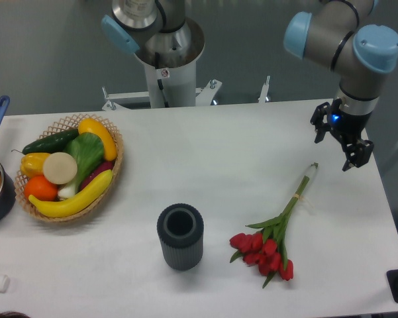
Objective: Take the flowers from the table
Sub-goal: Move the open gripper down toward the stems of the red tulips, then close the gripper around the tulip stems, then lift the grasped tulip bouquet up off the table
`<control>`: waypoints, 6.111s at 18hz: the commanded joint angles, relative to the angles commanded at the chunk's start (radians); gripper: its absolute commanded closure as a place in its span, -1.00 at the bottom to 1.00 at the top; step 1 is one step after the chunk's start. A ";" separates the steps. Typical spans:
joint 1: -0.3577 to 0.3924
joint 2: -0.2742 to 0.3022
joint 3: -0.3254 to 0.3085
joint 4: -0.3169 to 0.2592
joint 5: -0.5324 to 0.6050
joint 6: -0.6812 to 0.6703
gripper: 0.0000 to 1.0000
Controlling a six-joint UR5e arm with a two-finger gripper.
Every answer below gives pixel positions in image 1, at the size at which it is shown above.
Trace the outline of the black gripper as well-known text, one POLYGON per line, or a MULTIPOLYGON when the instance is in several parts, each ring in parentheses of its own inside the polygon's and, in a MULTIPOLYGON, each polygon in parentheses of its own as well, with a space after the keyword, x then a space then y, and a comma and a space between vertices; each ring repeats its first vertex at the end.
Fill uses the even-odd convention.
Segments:
POLYGON ((373 100, 362 101, 351 97, 338 97, 330 103, 318 105, 311 117, 310 123, 315 128, 317 144, 323 141, 325 134, 331 128, 331 135, 343 146, 346 161, 342 167, 345 172, 351 168, 366 165, 372 155, 374 143, 362 138, 365 128, 373 111, 373 100), (324 118, 330 110, 330 124, 324 118))

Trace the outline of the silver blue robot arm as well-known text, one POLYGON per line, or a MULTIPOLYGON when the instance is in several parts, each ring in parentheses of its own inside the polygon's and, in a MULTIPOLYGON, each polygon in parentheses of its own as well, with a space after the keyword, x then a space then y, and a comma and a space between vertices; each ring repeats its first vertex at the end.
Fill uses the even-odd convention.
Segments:
POLYGON ((324 1, 321 11, 297 13, 289 22, 284 48, 340 76, 331 102, 316 107, 310 123, 315 142, 330 133, 346 157, 343 170, 369 162, 374 144, 364 130, 398 60, 398 34, 382 25, 362 25, 376 1, 324 1))

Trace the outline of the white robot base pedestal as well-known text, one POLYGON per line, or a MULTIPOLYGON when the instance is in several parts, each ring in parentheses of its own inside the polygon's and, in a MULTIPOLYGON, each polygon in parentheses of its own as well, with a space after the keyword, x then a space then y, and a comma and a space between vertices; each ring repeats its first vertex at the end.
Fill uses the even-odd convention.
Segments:
POLYGON ((153 108, 196 104, 196 63, 205 38, 185 1, 113 1, 102 18, 108 40, 143 65, 153 108))

